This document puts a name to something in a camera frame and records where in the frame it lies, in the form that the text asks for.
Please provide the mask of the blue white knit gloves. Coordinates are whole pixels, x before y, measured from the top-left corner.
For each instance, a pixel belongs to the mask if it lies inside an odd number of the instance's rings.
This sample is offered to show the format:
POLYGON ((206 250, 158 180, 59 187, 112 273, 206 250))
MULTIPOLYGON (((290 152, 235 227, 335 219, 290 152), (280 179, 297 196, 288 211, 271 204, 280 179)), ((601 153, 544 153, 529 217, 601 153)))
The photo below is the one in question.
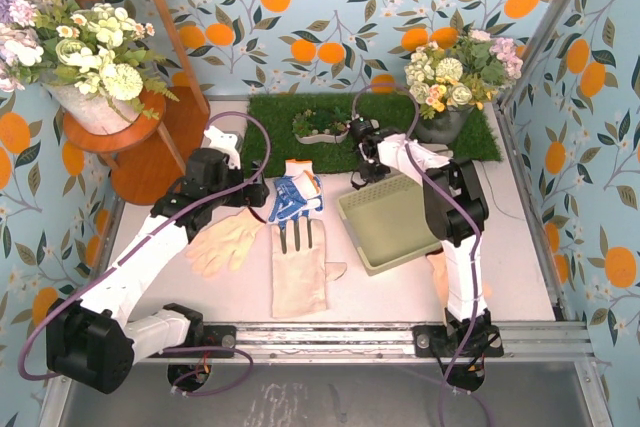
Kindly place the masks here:
POLYGON ((311 160, 285 161, 285 174, 274 181, 276 198, 269 215, 270 223, 283 226, 288 220, 308 217, 324 210, 324 190, 311 160))

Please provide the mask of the green plastic storage basket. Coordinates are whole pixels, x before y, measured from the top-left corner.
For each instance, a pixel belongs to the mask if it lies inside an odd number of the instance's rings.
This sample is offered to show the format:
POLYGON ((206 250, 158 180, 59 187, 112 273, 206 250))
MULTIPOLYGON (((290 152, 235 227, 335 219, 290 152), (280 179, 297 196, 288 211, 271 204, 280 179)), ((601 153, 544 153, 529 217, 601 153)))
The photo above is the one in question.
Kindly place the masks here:
POLYGON ((425 220, 422 186, 403 174, 340 196, 338 211, 369 276, 441 249, 425 220))

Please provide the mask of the beige canvas work glove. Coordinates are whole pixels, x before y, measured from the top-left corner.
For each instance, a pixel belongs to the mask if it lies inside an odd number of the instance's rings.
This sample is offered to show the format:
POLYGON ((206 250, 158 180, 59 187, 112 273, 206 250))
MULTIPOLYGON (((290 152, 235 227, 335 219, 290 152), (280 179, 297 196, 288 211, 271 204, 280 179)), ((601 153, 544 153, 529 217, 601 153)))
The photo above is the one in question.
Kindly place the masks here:
POLYGON ((347 270, 326 260, 326 231, 318 219, 288 220, 270 226, 272 240, 272 317, 291 319, 328 309, 327 283, 347 270))

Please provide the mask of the grey striped canvas glove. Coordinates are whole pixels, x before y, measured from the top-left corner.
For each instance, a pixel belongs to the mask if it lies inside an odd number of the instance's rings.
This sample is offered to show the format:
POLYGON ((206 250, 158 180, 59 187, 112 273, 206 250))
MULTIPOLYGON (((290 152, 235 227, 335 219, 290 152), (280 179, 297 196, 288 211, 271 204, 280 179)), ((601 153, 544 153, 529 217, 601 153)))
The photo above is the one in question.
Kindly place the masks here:
POLYGON ((446 145, 443 144, 426 144, 425 147, 432 151, 434 154, 444 156, 447 158, 452 158, 454 156, 453 151, 446 145))

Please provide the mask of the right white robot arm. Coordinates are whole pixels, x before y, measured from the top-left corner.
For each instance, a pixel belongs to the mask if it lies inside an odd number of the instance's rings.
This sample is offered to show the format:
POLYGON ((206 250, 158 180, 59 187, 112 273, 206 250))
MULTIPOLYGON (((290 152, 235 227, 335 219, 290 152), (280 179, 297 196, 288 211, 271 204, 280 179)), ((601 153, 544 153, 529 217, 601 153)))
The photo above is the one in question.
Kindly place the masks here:
POLYGON ((364 187, 396 170, 422 186, 426 224, 441 242, 447 265, 446 312, 459 322, 486 309, 479 250, 489 208, 473 163, 435 153, 394 128, 355 117, 348 124, 361 160, 364 187))

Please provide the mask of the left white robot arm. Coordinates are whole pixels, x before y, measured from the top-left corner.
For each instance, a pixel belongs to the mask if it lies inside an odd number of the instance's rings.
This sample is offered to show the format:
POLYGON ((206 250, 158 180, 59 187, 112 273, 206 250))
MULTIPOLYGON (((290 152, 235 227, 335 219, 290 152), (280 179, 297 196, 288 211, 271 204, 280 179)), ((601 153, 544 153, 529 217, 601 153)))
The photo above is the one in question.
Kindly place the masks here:
POLYGON ((154 204, 139 233, 110 271, 76 298, 51 305, 45 327, 49 370, 102 393, 114 392, 132 366, 173 348, 206 345, 200 312, 176 303, 133 321, 134 307, 164 267, 212 220, 218 206, 261 206, 268 189, 260 162, 243 175, 242 139, 215 126, 195 149, 184 176, 154 204))

